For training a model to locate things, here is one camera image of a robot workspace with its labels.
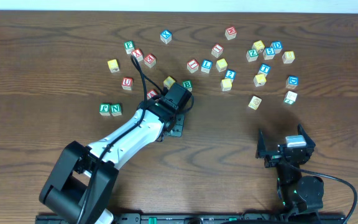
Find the toy block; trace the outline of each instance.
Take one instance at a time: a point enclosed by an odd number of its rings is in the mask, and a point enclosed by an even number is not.
[[[232,84],[230,79],[223,79],[221,81],[221,88],[222,91],[229,91],[231,90]]]
[[[116,103],[115,105],[111,105],[111,115],[113,116],[122,115],[121,106],[119,105],[119,103]]]
[[[162,33],[160,35],[160,39],[162,42],[167,44],[172,40],[172,33],[169,32],[168,30],[164,30],[164,31],[162,31]]]
[[[117,59],[110,60],[107,62],[107,64],[109,65],[111,73],[119,71]]]
[[[295,60],[295,54],[291,52],[284,52],[283,54],[283,62],[284,63],[292,63]]]
[[[135,44],[133,41],[127,41],[124,43],[124,47],[125,47],[125,51],[127,52],[127,54],[132,53],[135,50]]]
[[[289,76],[287,78],[285,87],[293,90],[298,86],[298,82],[299,82],[298,77]]]
[[[247,51],[248,62],[253,62],[258,59],[258,52],[254,49]]]
[[[187,62],[187,69],[191,72],[191,73],[195,73],[198,70],[198,62],[196,61],[196,59],[191,59],[189,62]]]
[[[193,84],[191,83],[191,80],[186,80],[181,83],[183,87],[185,87],[188,91],[193,90]]]
[[[284,97],[284,103],[294,104],[294,102],[296,100],[296,96],[298,96],[297,93],[294,93],[292,91],[288,91],[288,93]]]
[[[221,56],[221,54],[223,53],[223,47],[220,46],[219,44],[216,44],[213,48],[212,48],[212,52],[211,54],[214,55],[215,57],[219,57]]]
[[[227,69],[227,62],[224,58],[222,58],[221,60],[218,60],[216,62],[216,68],[218,69],[219,72],[221,71],[225,71]]]
[[[252,49],[256,50],[256,52],[260,54],[264,51],[265,45],[261,40],[258,40],[252,45]]]
[[[264,59],[265,60],[270,60],[274,58],[274,49],[273,47],[266,47],[264,50]]]
[[[151,68],[157,63],[157,60],[152,54],[148,54],[146,58],[144,58],[144,63]]]
[[[155,90],[150,90],[148,93],[147,93],[147,99],[150,99],[151,97],[157,95],[157,92]]]
[[[226,75],[224,76],[224,78],[230,79],[231,82],[234,81],[235,77],[236,77],[236,72],[233,70],[227,70]]]
[[[231,39],[234,39],[236,38],[236,35],[237,35],[237,31],[234,27],[229,27],[226,29],[224,35],[226,36],[226,38],[228,40],[231,40]]]
[[[201,71],[205,73],[209,73],[212,68],[212,61],[210,60],[204,60],[203,64],[201,65]]]
[[[172,78],[172,77],[168,77],[164,80],[164,87],[167,87],[168,89],[171,88],[171,86],[175,83],[176,81]]]
[[[107,103],[100,104],[99,112],[103,116],[110,116],[110,105]]]
[[[283,49],[283,45],[281,44],[280,41],[275,41],[275,42],[273,42],[273,43],[270,45],[270,47],[273,47],[275,54],[280,53],[281,50]]]
[[[254,83],[256,87],[264,85],[266,83],[265,74],[256,75],[254,78]]]
[[[251,101],[249,102],[248,106],[254,110],[258,109],[262,99],[256,96],[253,96]]]
[[[140,51],[140,49],[136,49],[131,53],[138,62],[140,62],[141,60],[143,60],[143,54]]]
[[[132,90],[132,86],[134,84],[134,81],[133,79],[131,78],[124,78],[122,79],[122,88],[125,89],[125,90]]]
[[[269,74],[270,69],[271,69],[270,66],[268,66],[268,65],[266,65],[266,64],[262,64],[262,65],[260,66],[258,75],[259,75],[259,74],[265,74],[265,77],[266,77],[266,76]]]

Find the wood grain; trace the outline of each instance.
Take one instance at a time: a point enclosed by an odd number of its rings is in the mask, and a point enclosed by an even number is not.
[[[226,40],[224,29],[238,35]],[[173,32],[165,45],[164,29]],[[151,12],[0,11],[0,223],[33,223],[50,212],[38,201],[62,149],[88,144],[124,124],[142,100],[139,74],[123,43],[133,40],[157,64],[144,72],[162,85],[167,76],[191,79],[195,105],[180,139],[153,143],[122,169],[109,208],[143,212],[239,212],[280,208],[276,173],[255,159],[257,130],[271,145],[296,133],[302,123],[317,144],[305,169],[336,175],[358,190],[358,15],[210,14]],[[265,86],[252,82],[263,58],[246,61],[246,50],[262,40],[282,41],[296,60],[277,55]],[[220,91],[223,73],[190,74],[186,62],[216,59],[220,43],[233,89]],[[111,74],[107,61],[118,59]],[[300,78],[298,99],[282,103],[285,80]],[[121,88],[134,78],[134,90]],[[262,98],[257,111],[247,108]],[[121,103],[123,115],[104,118],[101,102]],[[348,187],[325,180],[324,211],[347,213]],[[350,223],[358,223],[358,206]]]

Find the letter on block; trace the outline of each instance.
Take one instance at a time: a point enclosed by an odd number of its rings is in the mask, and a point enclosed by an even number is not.
[[[132,53],[135,50],[135,44],[133,41],[127,41],[124,43],[124,47],[125,47],[125,51],[127,52],[127,54]]]
[[[124,78],[124,79],[122,80],[121,86],[122,86],[122,88],[125,89],[125,90],[132,90],[133,84],[134,84],[133,79],[131,79],[131,78]]]
[[[236,38],[236,35],[237,35],[237,31],[234,27],[229,27],[226,29],[224,35],[226,36],[226,38],[228,40],[231,40],[231,39],[234,39]]]
[[[151,68],[157,63],[157,60],[152,54],[148,54],[146,58],[144,58],[144,63]]]
[[[266,64],[262,64],[262,65],[260,66],[258,75],[259,75],[259,74],[265,74],[265,77],[266,77],[266,76],[269,74],[270,69],[271,69],[270,66],[268,66],[268,65],[266,65]]]
[[[266,47],[264,50],[264,59],[270,60],[274,58],[274,49],[272,47]]]
[[[249,50],[247,51],[247,60],[248,62],[253,62],[254,60],[258,59],[258,52],[256,50]]]
[[[273,42],[270,47],[273,47],[274,49],[274,53],[278,54],[281,52],[281,50],[283,49],[283,45],[281,44],[280,41],[275,41]]]
[[[183,87],[185,87],[188,91],[192,91],[192,90],[193,90],[193,84],[191,84],[191,81],[190,81],[190,80],[183,81],[181,84],[182,84]]]
[[[187,62],[187,69],[191,72],[191,73],[195,73],[198,70],[198,62],[196,61],[196,59],[191,59],[189,62]]]
[[[201,65],[201,71],[205,73],[209,73],[212,68],[212,61],[210,60],[204,60],[203,64]]]
[[[221,56],[221,54],[223,53],[223,47],[220,46],[219,44],[216,44],[213,48],[212,48],[212,52],[211,54],[214,55],[215,57],[219,57]]]
[[[256,87],[264,85],[266,83],[265,74],[256,75],[254,78],[254,83]]]
[[[221,81],[221,88],[222,88],[222,91],[229,91],[231,90],[231,80],[230,79],[223,79]]]
[[[164,30],[164,31],[162,31],[162,33],[160,35],[160,39],[162,42],[167,44],[172,40],[172,33],[169,32],[168,30]]]
[[[264,51],[265,45],[261,40],[258,40],[252,45],[252,49],[256,50],[258,54],[260,54]]]
[[[295,54],[293,52],[284,52],[283,62],[292,63],[295,60]]]
[[[224,58],[222,58],[221,60],[218,60],[216,62],[216,68],[218,69],[219,72],[221,71],[225,71],[227,69],[227,62]]]
[[[107,64],[109,65],[111,73],[119,71],[117,59],[110,60],[107,62]]]
[[[164,86],[170,89],[175,82],[176,81],[172,77],[168,77],[164,80]]]
[[[100,104],[99,112],[103,116],[110,116],[110,105],[107,103]]]
[[[251,101],[249,102],[248,106],[254,110],[258,109],[262,99],[256,96],[253,96]]]
[[[150,90],[148,93],[147,93],[147,99],[150,99],[151,97],[157,95],[157,92],[155,90]]]
[[[236,77],[236,72],[233,70],[227,70],[226,75],[224,76],[224,78],[230,79],[231,82],[234,81],[235,77]]]
[[[113,115],[113,116],[122,115],[121,106],[119,105],[119,103],[117,103],[115,105],[111,105],[111,115]]]
[[[289,76],[287,78],[285,87],[293,90],[298,86],[298,82],[299,82],[298,77]]]
[[[296,96],[298,96],[297,93],[294,93],[292,91],[288,91],[288,93],[285,95],[284,103],[294,104],[294,102],[296,100]]]
[[[142,52],[140,51],[140,49],[136,49],[134,50],[132,53],[131,53],[133,56],[135,56],[136,60],[138,62],[140,62],[141,60],[143,60],[143,54]]]

